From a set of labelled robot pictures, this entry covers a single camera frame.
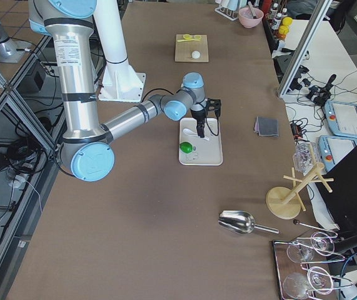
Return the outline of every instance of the person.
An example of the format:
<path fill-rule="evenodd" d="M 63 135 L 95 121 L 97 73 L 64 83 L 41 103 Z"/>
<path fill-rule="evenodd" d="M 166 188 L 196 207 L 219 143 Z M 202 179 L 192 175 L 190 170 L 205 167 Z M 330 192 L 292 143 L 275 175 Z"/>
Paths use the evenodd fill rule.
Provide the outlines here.
<path fill-rule="evenodd" d="M 300 14 L 312 14 L 318 0 L 289 0 L 286 4 L 288 16 L 296 19 Z M 327 16 L 332 15 L 334 10 L 341 4 L 342 0 L 333 1 L 326 13 Z"/>

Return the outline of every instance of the white tray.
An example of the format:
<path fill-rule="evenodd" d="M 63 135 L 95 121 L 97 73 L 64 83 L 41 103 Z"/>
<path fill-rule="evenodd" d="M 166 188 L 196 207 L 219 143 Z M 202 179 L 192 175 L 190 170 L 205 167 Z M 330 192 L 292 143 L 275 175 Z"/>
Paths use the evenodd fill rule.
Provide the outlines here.
<path fill-rule="evenodd" d="M 218 123 L 216 119 L 208 118 L 211 130 L 217 133 Z M 191 117 L 185 117 L 179 122 L 179 144 L 189 142 L 194 150 L 186 154 L 178 148 L 178 159 L 181 164 L 192 166 L 219 166 L 223 163 L 223 148 L 221 147 L 221 132 L 218 136 L 210 133 L 208 126 L 204 125 L 204 135 L 210 140 L 201 139 L 198 136 L 188 136 L 183 133 L 184 128 L 196 132 L 196 120 Z"/>

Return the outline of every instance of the round wooden base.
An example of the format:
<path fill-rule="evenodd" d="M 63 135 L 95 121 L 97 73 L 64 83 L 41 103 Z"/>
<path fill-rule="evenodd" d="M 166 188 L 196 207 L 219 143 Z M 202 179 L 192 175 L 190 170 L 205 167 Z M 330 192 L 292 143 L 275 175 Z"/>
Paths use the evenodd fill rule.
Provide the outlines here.
<path fill-rule="evenodd" d="M 283 199 L 291 190 L 286 187 L 276 186 L 270 189 L 266 195 L 268 209 L 277 217 L 285 220 L 295 218 L 301 211 L 301 205 L 294 197 L 288 204 L 282 204 Z"/>

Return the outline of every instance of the pink bowl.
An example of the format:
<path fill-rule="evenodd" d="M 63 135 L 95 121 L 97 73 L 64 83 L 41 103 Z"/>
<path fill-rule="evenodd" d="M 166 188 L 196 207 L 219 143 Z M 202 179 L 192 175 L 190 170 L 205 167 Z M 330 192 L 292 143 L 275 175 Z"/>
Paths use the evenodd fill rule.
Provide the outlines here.
<path fill-rule="evenodd" d="M 257 19 L 253 19 L 251 10 L 248 7 L 241 8 L 238 11 L 238 19 L 239 19 L 240 23 L 243 25 L 243 27 L 245 27 L 245 28 L 255 27 L 256 25 L 258 25 L 261 22 L 261 20 L 264 16 L 264 13 L 260 9 L 257 9 L 257 8 L 253 8 L 253 9 L 254 9 L 254 13 L 256 14 Z"/>

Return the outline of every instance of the white ball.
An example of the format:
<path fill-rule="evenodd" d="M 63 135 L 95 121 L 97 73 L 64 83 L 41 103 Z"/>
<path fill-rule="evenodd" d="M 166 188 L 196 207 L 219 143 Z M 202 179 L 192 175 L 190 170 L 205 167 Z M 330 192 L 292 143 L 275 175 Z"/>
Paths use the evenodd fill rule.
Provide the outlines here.
<path fill-rule="evenodd" d="M 193 59 L 198 59 L 201 57 L 201 53 L 199 51 L 193 51 L 191 56 Z"/>

